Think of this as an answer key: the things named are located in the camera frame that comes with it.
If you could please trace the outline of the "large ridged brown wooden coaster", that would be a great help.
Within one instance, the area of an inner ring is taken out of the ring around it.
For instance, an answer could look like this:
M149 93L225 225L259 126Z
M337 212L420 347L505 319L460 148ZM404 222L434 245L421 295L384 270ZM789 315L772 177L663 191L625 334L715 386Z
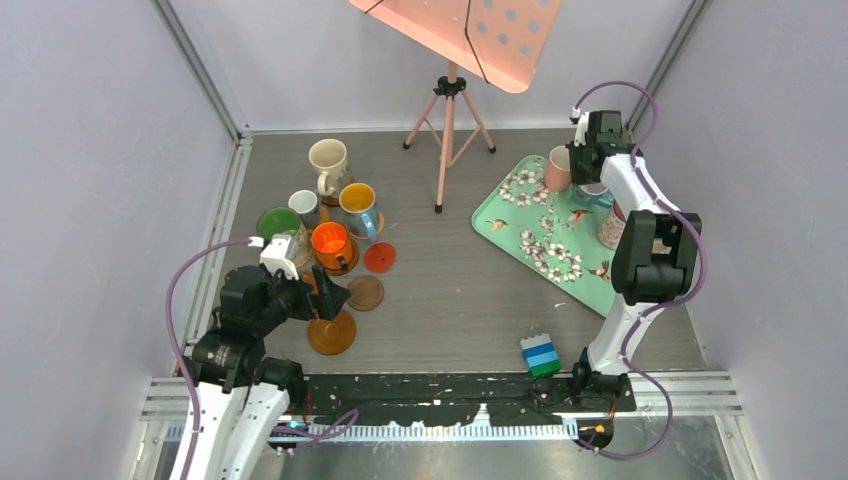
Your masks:
M355 250L350 258L342 257L341 260L342 262L337 268L330 268L324 265L321 262L320 258L315 258L313 264L323 268L330 276L342 276L351 273L358 265L360 260L360 253L358 250Z

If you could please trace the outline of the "dark walnut coaster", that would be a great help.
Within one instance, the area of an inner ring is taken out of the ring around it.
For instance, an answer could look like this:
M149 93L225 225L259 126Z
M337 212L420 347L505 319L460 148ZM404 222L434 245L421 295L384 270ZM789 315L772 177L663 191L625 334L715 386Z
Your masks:
M380 279L371 275L360 275L347 285L350 297L347 304L357 311L371 311L384 299L385 289Z

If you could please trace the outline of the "white inside teal mug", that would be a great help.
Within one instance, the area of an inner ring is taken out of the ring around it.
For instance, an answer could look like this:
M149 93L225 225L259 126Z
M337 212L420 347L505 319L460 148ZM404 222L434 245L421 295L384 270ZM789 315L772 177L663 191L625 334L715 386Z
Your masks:
M581 206L604 209L611 209L615 203L614 195L601 183L575 185L573 199Z

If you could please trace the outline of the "pink white inside mug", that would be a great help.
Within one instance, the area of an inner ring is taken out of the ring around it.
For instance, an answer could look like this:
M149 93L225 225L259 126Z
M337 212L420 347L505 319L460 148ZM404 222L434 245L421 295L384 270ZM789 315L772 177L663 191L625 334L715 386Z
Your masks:
M571 183L569 150L566 145L558 145L548 155L544 184L549 191L559 193L568 189Z

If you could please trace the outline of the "orange mug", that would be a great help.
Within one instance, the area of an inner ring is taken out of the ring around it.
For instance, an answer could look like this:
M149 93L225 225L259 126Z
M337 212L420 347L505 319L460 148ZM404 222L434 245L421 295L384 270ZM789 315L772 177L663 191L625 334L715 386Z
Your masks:
M357 250L347 228L333 221L318 225L311 234L310 242L315 257L330 268L337 268L342 257L350 258Z

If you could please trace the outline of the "red round paper coaster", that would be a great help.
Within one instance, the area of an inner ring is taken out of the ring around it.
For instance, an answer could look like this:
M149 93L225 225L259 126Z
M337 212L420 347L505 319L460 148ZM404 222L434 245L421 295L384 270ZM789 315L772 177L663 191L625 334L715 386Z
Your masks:
M363 256L365 268L377 274L388 272L397 260L396 248L388 242L377 242L369 246Z

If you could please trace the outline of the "woven rattan coaster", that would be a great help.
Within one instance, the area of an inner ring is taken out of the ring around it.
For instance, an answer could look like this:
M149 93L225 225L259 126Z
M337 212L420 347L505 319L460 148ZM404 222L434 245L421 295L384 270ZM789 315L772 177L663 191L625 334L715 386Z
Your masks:
M348 215L346 223L348 231L353 237L374 243L384 229L385 220L382 213L372 216L363 212Z

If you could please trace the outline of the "pink inside floral mug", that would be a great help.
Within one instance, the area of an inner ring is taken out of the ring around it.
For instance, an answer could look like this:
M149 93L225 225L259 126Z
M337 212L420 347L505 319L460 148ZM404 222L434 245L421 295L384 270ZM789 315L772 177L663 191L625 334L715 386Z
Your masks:
M598 226L596 232L598 241L606 248L616 250L626 227L626 222L626 217L619 204L614 202L609 213Z

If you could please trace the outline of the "green inside cream mug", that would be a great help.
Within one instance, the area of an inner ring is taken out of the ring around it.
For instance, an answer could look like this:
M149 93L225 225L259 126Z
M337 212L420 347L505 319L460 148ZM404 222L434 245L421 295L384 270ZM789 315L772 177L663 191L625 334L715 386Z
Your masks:
M297 267L303 266L311 258L312 247L308 232L294 210L287 207L272 208L260 216L256 229L257 234L266 240L271 240L278 234L290 235L296 247L292 261Z

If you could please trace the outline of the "small blue patterned mug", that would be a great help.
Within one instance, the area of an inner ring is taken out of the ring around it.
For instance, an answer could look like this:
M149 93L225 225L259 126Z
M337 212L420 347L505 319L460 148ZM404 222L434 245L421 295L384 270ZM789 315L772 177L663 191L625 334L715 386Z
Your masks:
M302 189L294 192L288 199L288 207L299 216L307 230L320 224L321 200L315 191Z

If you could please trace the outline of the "yellow inside blue mug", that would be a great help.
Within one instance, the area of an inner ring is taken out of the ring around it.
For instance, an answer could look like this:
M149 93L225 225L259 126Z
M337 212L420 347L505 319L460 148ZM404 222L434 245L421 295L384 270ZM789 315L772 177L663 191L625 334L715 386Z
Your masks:
M366 183L351 183L341 191L339 204L345 213L349 233L358 239L376 243L384 220L373 187Z

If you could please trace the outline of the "cream shell pattern mug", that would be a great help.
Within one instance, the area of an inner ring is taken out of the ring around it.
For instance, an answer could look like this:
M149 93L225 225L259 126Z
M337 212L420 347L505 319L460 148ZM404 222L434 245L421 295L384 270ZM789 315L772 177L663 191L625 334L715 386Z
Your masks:
M314 143L309 149L308 160L318 175L317 190L322 197L338 198L342 190L354 182L347 147L338 139Z

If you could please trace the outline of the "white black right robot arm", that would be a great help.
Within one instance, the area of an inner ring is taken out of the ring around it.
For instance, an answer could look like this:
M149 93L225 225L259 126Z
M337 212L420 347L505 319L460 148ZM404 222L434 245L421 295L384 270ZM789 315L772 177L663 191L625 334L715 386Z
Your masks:
M701 220L680 212L661 192L640 149L628 142L620 112L573 110L570 120L576 127L567 145L573 184L602 184L625 217L607 267L612 307L572 368L572 400L591 411L624 394L631 357L648 327L690 291Z

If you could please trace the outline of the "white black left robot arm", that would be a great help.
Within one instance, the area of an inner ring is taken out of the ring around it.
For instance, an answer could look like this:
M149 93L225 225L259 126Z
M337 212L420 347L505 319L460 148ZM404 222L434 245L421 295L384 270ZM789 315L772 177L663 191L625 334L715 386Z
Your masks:
M287 320L332 320L342 312L350 291L318 265L312 278L289 279L263 266L226 274L216 325L184 360L190 404L172 478L250 478L279 417L305 405L301 364L267 356L265 338Z

